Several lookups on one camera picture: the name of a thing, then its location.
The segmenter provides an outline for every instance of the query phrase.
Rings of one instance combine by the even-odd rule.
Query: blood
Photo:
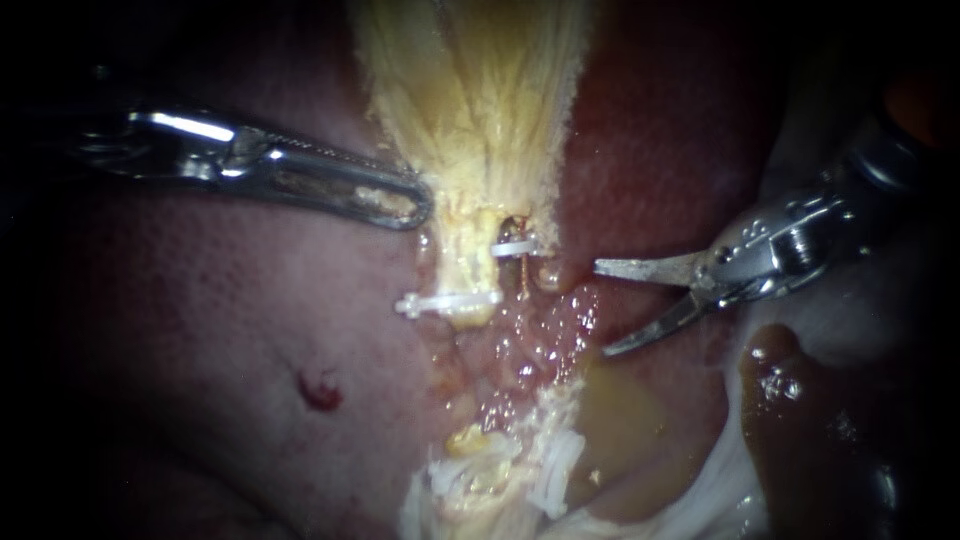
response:
[[[321,370],[319,376],[311,376],[307,370],[300,372],[300,395],[311,408],[333,412],[343,403],[343,393],[333,375],[333,369]]]

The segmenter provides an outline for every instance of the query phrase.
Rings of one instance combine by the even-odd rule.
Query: white fibrous tissue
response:
[[[585,1],[351,2],[372,116],[430,185],[434,296],[499,290],[490,246],[510,217],[538,242],[551,219],[589,24]],[[457,327],[495,305],[442,314]]]

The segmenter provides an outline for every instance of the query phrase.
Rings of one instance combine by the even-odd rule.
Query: white clip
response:
[[[424,311],[453,312],[458,308],[497,305],[503,302],[503,293],[488,291],[475,294],[448,294],[442,296],[420,296],[407,293],[402,300],[394,304],[393,309],[408,319],[418,319]]]
[[[496,258],[516,257],[518,255],[537,255],[537,248],[540,244],[535,235],[530,235],[526,240],[517,242],[504,242],[490,246],[490,255]]]

